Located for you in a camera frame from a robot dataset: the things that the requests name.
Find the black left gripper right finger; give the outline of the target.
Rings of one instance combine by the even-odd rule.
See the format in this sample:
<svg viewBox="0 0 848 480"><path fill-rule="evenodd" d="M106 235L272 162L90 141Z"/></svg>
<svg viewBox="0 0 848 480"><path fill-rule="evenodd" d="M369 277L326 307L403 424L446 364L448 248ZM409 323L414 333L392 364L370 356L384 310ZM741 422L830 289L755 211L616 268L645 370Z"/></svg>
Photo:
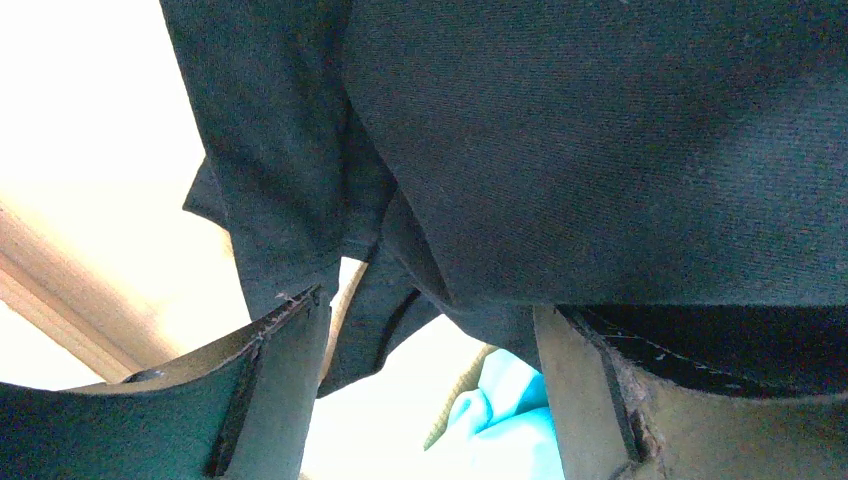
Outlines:
<svg viewBox="0 0 848 480"><path fill-rule="evenodd" d="M586 310L533 310L569 479L843 479L847 397L694 361Z"/></svg>

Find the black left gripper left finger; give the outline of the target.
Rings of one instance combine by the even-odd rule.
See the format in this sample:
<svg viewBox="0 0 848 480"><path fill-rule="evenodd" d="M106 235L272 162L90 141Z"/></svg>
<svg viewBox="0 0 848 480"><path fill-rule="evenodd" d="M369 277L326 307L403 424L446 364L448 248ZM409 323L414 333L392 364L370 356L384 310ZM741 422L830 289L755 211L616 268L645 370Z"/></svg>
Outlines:
<svg viewBox="0 0 848 480"><path fill-rule="evenodd" d="M295 479L329 322L310 287L119 383L1 387L5 479Z"/></svg>

